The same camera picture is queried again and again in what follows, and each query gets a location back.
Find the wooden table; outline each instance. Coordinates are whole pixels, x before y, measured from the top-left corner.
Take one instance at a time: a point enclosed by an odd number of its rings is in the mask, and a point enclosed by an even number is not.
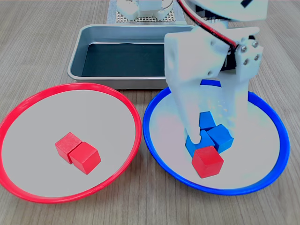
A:
[[[67,66],[79,29],[105,23],[108,3],[0,1],[0,120],[38,91],[73,82]],[[266,21],[247,23],[261,28],[257,37],[264,46],[250,90],[277,111],[291,142],[288,166],[271,186],[232,197],[196,191],[167,174],[142,139],[132,165],[109,187],[82,200],[35,204],[0,187],[0,224],[300,224],[299,14],[300,1],[271,1]],[[123,93],[142,118],[157,91]]]

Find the blue cube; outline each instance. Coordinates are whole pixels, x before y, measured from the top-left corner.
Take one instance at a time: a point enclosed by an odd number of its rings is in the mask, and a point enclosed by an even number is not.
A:
[[[215,121],[214,121],[210,111],[200,113],[200,117],[199,117],[200,130],[209,131],[210,129],[214,128],[215,126],[216,126],[216,124],[215,124]]]
[[[220,124],[207,132],[212,141],[215,143],[215,149],[221,153],[229,149],[233,144],[233,137],[231,137],[228,129]]]
[[[205,130],[200,131],[200,135],[201,135],[201,141],[199,144],[193,144],[190,137],[187,136],[186,148],[189,154],[191,155],[191,157],[194,156],[194,152],[197,149],[202,149],[209,146],[215,146],[214,142],[211,140],[211,138],[208,136]]]

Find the metal tray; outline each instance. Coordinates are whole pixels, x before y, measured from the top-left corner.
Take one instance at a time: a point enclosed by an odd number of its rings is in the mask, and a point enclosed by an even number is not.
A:
[[[88,25],[75,45],[67,74],[114,89],[163,89],[164,38],[191,25]]]

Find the red cube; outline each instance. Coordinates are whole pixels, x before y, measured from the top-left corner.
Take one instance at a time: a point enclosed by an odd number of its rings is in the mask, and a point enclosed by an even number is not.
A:
[[[82,142],[69,156],[74,166],[86,175],[101,162],[98,150],[86,142]]]
[[[212,147],[197,149],[194,153],[192,164],[201,178],[219,174],[224,160]]]
[[[68,163],[72,164],[72,160],[69,157],[69,154],[81,143],[82,141],[70,132],[66,136],[61,138],[58,142],[56,142],[55,146],[58,154]]]

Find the red rim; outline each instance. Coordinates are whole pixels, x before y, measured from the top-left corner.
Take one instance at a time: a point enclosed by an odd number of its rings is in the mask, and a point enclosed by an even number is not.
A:
[[[13,122],[29,107],[34,105],[35,103],[58,93],[62,93],[65,91],[70,91],[70,90],[94,90],[94,91],[99,91],[103,92],[106,94],[109,94],[118,100],[120,100],[122,103],[126,105],[126,107],[130,110],[134,122],[135,122],[135,142],[133,145],[133,148],[126,159],[125,163],[122,165],[122,167],[115,173],[113,174],[110,178],[105,180],[104,182],[98,184],[97,186],[78,193],[76,195],[70,195],[70,196],[65,196],[65,197],[42,197],[38,195],[33,195],[28,192],[25,192],[21,190],[19,187],[17,187],[7,176],[3,163],[2,163],[2,145],[3,141],[5,138],[5,135],[10,128],[10,126],[13,124]],[[35,202],[35,203],[47,203],[47,204],[52,204],[52,203],[66,203],[66,202],[71,202],[74,200],[78,200],[84,197],[87,197],[89,195],[92,195],[96,193],[97,191],[102,190],[109,184],[111,184],[113,181],[115,181],[130,165],[132,160],[134,159],[135,155],[137,154],[138,148],[141,143],[141,137],[142,137],[142,123],[140,116],[135,108],[135,106],[129,101],[128,98],[126,98],[123,94],[120,92],[111,89],[109,87],[100,85],[100,84],[94,84],[94,83],[70,83],[70,84],[63,84],[59,85],[56,87],[52,87],[49,89],[46,89],[44,91],[41,91],[32,97],[24,100],[22,103],[20,103],[16,108],[14,108],[10,114],[6,116],[6,118],[1,122],[0,124],[0,183],[1,185],[10,193],[18,196],[19,198],[25,199],[27,201]]]

